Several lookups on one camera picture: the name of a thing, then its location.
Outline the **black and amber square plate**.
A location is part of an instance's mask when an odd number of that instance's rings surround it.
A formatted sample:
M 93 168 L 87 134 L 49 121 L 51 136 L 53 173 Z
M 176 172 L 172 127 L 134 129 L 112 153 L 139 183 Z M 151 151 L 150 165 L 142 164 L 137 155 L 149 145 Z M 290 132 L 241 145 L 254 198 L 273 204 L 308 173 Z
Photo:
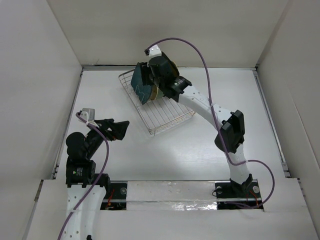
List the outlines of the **black and amber square plate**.
M 163 51 L 161 52 L 161 55 L 169 62 L 170 67 L 171 67 L 171 69 L 172 69 L 172 71 L 173 71 L 173 74 L 174 74 L 176 77 L 179 76 L 179 75 L 180 75 L 180 72 L 179 72 L 179 70 L 178 70 L 177 65 L 176 65 L 172 60 L 170 60 L 169 57 L 168 57 Z

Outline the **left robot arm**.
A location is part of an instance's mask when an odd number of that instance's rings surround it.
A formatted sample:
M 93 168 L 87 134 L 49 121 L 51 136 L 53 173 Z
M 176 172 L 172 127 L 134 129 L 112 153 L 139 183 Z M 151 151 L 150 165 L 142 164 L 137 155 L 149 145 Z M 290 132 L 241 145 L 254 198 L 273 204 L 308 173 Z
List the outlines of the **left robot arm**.
M 67 189 L 66 219 L 58 234 L 59 240 L 92 240 L 95 225 L 104 198 L 113 189 L 103 169 L 96 173 L 92 157 L 102 143 L 123 140 L 130 122 L 114 119 L 94 121 L 77 118 L 90 130 L 87 134 L 73 132 L 66 138 L 67 161 L 65 184 Z

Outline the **teal square plate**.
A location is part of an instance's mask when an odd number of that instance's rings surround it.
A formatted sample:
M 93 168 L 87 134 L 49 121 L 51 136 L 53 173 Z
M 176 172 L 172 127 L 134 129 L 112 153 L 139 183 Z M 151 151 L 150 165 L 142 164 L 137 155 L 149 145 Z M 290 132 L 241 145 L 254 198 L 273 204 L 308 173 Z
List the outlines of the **teal square plate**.
M 133 71 L 130 85 L 137 95 L 142 105 L 150 100 L 151 93 L 156 91 L 155 85 L 146 85 L 147 75 L 142 75 L 140 70 L 140 62 L 137 63 Z

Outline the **light green flower plate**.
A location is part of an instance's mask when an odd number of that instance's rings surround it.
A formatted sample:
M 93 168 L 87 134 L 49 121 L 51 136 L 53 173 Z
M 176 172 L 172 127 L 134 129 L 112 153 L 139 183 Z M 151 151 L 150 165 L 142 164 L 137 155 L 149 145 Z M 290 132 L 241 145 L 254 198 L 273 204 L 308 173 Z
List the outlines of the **light green flower plate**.
M 164 93 L 158 88 L 158 89 L 157 89 L 156 99 L 161 99 L 161 98 L 163 98 L 164 96 L 165 96 Z

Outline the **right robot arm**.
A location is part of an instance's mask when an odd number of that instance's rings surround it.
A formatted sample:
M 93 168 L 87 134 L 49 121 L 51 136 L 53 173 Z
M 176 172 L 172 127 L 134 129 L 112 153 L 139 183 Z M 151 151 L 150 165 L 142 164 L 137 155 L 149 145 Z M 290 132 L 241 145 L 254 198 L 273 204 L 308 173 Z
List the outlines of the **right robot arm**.
M 230 188 L 237 197 L 249 191 L 253 181 L 244 155 L 244 114 L 213 103 L 200 93 L 166 56 L 137 64 L 143 85 L 156 86 L 165 97 L 182 104 L 207 120 L 216 130 L 215 145 L 225 153 L 230 171 Z

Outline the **beige round leaf plate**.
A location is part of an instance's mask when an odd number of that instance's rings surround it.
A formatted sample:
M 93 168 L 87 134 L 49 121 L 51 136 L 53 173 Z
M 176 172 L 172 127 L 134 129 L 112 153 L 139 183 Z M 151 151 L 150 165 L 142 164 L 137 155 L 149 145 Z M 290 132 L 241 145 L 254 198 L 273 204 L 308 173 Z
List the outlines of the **beige round leaf plate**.
M 150 95 L 150 100 L 153 101 L 157 98 L 158 92 L 157 91 L 153 91 Z

